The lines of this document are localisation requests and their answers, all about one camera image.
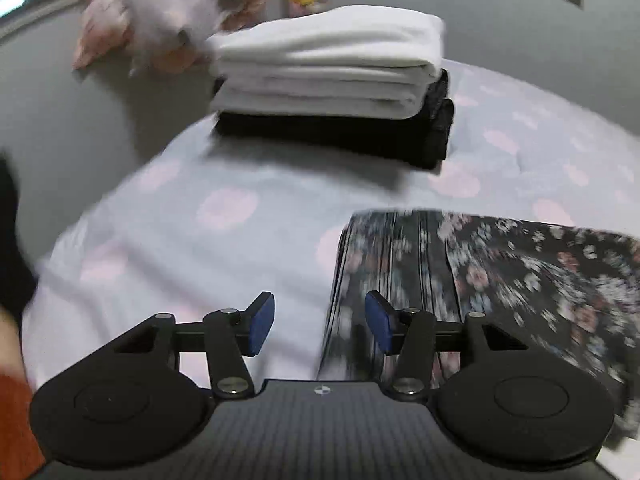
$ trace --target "polka dot bed sheet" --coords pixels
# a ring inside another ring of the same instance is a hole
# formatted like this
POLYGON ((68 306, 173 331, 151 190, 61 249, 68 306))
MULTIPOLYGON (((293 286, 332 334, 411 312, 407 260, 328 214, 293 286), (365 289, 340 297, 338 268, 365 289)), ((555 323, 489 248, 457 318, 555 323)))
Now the polka dot bed sheet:
MULTIPOLYGON (((157 312, 276 319, 263 378, 318 371, 340 233, 358 210, 443 209, 640 236, 640 137, 539 88, 446 61, 456 115, 436 171, 268 140, 221 139, 206 117, 69 228, 24 318, 34 387, 157 312)), ((207 386, 204 355, 182 371, 207 386)))

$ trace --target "black floral clothing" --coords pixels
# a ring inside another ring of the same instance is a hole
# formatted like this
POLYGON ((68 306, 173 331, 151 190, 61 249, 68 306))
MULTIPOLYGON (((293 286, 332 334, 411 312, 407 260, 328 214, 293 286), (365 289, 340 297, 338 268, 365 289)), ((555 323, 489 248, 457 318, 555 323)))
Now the black floral clothing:
MULTIPOLYGON (((640 426, 640 240, 583 228, 440 211, 356 214, 340 244, 319 378, 371 379, 392 360, 374 344, 364 295, 440 320, 485 312, 601 381, 616 428, 640 426)), ((434 363, 434 386, 459 369, 434 363)))

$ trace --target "red cloth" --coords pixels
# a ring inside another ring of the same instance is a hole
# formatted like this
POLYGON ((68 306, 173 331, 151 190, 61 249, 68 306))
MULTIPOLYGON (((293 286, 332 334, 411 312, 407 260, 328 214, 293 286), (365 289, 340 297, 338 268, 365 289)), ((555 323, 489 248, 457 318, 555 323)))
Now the red cloth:
POLYGON ((28 384, 0 375, 0 479, 24 480, 44 464, 31 428, 28 384))

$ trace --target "white folded cloth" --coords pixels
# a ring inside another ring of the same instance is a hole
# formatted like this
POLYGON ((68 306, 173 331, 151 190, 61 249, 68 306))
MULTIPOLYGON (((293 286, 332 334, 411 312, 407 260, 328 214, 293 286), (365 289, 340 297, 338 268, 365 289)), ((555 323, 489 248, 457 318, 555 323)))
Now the white folded cloth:
POLYGON ((444 24, 391 7, 340 7, 209 39, 226 76, 212 108, 406 119, 440 76, 444 24))

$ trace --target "stack of folded clothes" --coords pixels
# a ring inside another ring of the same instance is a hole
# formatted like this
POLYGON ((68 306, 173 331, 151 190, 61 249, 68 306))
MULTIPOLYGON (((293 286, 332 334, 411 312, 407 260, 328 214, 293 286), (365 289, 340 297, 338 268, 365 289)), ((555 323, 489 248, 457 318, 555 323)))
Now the stack of folded clothes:
POLYGON ((353 6, 215 35, 216 129, 431 169, 446 156, 454 113, 443 28, 413 10, 353 6))

